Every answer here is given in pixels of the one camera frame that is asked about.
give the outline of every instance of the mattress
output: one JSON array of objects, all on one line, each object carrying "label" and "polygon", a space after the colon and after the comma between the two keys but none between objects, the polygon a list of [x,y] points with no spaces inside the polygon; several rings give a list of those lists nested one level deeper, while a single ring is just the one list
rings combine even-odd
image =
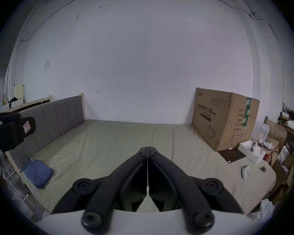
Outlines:
[{"label": "mattress", "polygon": [[[155,147],[190,176],[220,179],[246,214],[275,184],[275,172],[266,161],[254,165],[243,158],[228,164],[190,126],[96,120],[86,120],[34,155],[54,170],[46,186],[37,189],[23,172],[21,177],[51,212],[75,180],[108,176],[146,146]],[[247,164],[253,176],[244,180],[241,167]],[[157,208],[147,197],[138,211],[155,212]]]}]

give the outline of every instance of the cable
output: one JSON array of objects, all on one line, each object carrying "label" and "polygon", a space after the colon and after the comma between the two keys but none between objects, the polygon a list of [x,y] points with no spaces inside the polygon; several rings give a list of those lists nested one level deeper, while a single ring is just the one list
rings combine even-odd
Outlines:
[{"label": "cable", "polygon": [[[18,45],[17,45],[17,48],[16,48],[16,53],[15,53],[15,58],[14,58],[14,64],[13,64],[13,73],[12,73],[12,78],[13,78],[13,84],[15,84],[15,71],[16,71],[16,65],[17,65],[17,60],[18,60],[18,54],[19,54],[19,51],[20,51],[20,49],[21,49],[21,45],[22,45],[22,42],[28,42],[31,38],[32,38],[32,36],[39,30],[39,28],[49,19],[49,18],[51,18],[54,14],[56,14],[59,10],[61,10],[61,9],[63,9],[65,6],[67,6],[68,4],[70,4],[70,3],[72,3],[72,2],[74,2],[75,0],[72,0],[72,1],[70,1],[70,2],[68,2],[67,4],[65,4],[64,6],[62,6],[60,9],[58,9],[58,10],[56,10],[54,13],[52,13],[51,14],[51,16],[50,17],[48,17],[35,31],[34,31],[34,33],[27,39],[27,40],[23,40],[23,39],[21,39],[21,41],[18,43]],[[29,20],[30,20],[30,18],[28,19],[28,21],[27,21],[27,23],[26,23],[26,25],[25,25],[25,27],[24,27],[24,29],[23,29],[23,32],[22,32],[22,34],[21,34],[21,38],[22,38],[22,35],[23,35],[23,33],[24,33],[24,30],[25,30],[25,28],[26,28],[26,26],[27,26],[27,24],[28,24],[28,22],[29,22]]]},{"label": "cable", "polygon": [[38,8],[38,5],[35,7],[35,9],[33,10],[32,14],[30,15],[30,17],[29,17],[29,19],[28,19],[28,21],[27,21],[27,23],[26,23],[26,25],[25,25],[25,27],[24,27],[24,29],[23,29],[23,32],[22,32],[22,34],[21,34],[21,37],[20,37],[21,41],[18,42],[18,45],[17,45],[17,48],[16,48],[15,57],[14,57],[14,63],[13,63],[13,71],[12,71],[13,84],[15,84],[15,70],[16,70],[16,65],[17,65],[18,55],[19,55],[19,52],[20,52],[20,49],[21,49],[21,45],[22,45],[22,36],[23,36],[23,33],[24,33],[24,31],[25,31],[25,28],[26,28],[26,26],[27,26],[29,20],[31,19],[32,15],[34,14],[34,12],[35,12],[35,10],[36,10],[37,8]]},{"label": "cable", "polygon": [[31,39],[31,37],[36,33],[37,30],[39,30],[39,28],[49,19],[51,18],[54,14],[56,14],[59,10],[63,9],[65,6],[69,5],[70,3],[74,2],[75,0],[72,0],[70,2],[68,2],[67,4],[63,5],[60,9],[56,10],[54,13],[51,14],[50,17],[48,17],[35,31],[34,33],[27,39],[27,40],[22,40],[22,42],[27,42],[28,40]]},{"label": "cable", "polygon": [[251,8],[250,8],[249,5],[247,4],[247,2],[246,2],[245,0],[243,0],[243,1],[245,2],[245,4],[247,5],[247,7],[249,8],[250,12],[251,12],[252,14],[254,14],[254,12],[251,10]]},{"label": "cable", "polygon": [[[270,29],[271,29],[271,31],[272,31],[272,33],[273,33],[274,39],[275,39],[276,44],[277,44],[277,47],[278,47],[279,56],[280,56],[280,60],[281,60],[282,79],[283,79],[283,91],[282,91],[282,109],[283,109],[283,104],[284,104],[284,71],[283,71],[283,63],[282,63],[282,57],[281,57],[281,53],[280,53],[280,48],[279,48],[279,45],[278,45],[278,38],[277,38],[276,34],[274,33],[274,30],[273,30],[271,24],[270,24],[270,23],[268,22],[268,20],[265,19],[265,18],[253,18],[253,17],[251,16],[251,14],[249,14],[246,10],[244,10],[244,9],[242,9],[242,8],[236,8],[236,7],[233,7],[233,6],[227,4],[226,2],[224,2],[224,1],[222,1],[222,0],[218,0],[218,1],[224,3],[225,5],[229,6],[229,7],[232,8],[232,9],[240,9],[240,10],[243,10],[246,14],[249,15],[249,17],[250,17],[251,19],[254,19],[254,20],[256,20],[256,21],[259,21],[259,20],[265,20],[265,21],[268,23],[268,25],[270,26]],[[246,5],[247,5],[247,7],[249,8],[249,10],[251,11],[251,13],[254,14],[253,11],[251,10],[251,8],[249,7],[249,5],[248,5],[247,3],[246,3]]]}]

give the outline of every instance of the bed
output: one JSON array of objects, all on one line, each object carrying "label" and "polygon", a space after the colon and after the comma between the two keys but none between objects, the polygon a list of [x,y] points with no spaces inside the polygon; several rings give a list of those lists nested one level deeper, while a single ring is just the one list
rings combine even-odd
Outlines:
[{"label": "bed", "polygon": [[[145,146],[155,147],[190,176],[220,179],[246,214],[275,184],[275,172],[266,161],[253,165],[245,157],[228,164],[192,126],[85,120],[82,95],[37,106],[34,110],[38,118],[36,132],[27,137],[21,147],[10,151],[9,158],[18,168],[33,158],[54,170],[43,189],[37,189],[19,172],[23,182],[49,212],[75,180],[108,176]],[[61,122],[65,120],[63,111],[70,123],[66,128]],[[21,114],[33,115],[32,112]],[[253,176],[244,180],[241,167],[247,164]],[[259,169],[261,166],[267,168],[265,173]],[[138,211],[155,212],[157,208],[146,198]]]}]

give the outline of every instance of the blue pillow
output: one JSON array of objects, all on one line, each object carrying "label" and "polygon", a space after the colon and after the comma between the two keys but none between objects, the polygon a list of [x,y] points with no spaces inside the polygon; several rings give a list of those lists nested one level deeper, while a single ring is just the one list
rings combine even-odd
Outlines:
[{"label": "blue pillow", "polygon": [[53,170],[38,159],[32,161],[25,169],[24,174],[41,189],[51,178]]}]

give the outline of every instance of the green tape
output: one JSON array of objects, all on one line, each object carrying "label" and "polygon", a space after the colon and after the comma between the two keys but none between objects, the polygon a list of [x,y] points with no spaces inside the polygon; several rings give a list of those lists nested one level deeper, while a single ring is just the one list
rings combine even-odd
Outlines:
[{"label": "green tape", "polygon": [[251,109],[251,99],[248,97],[247,101],[246,101],[245,116],[244,116],[243,123],[242,123],[242,125],[244,126],[244,129],[246,129],[246,126],[247,126],[247,121],[248,121],[250,109]]}]

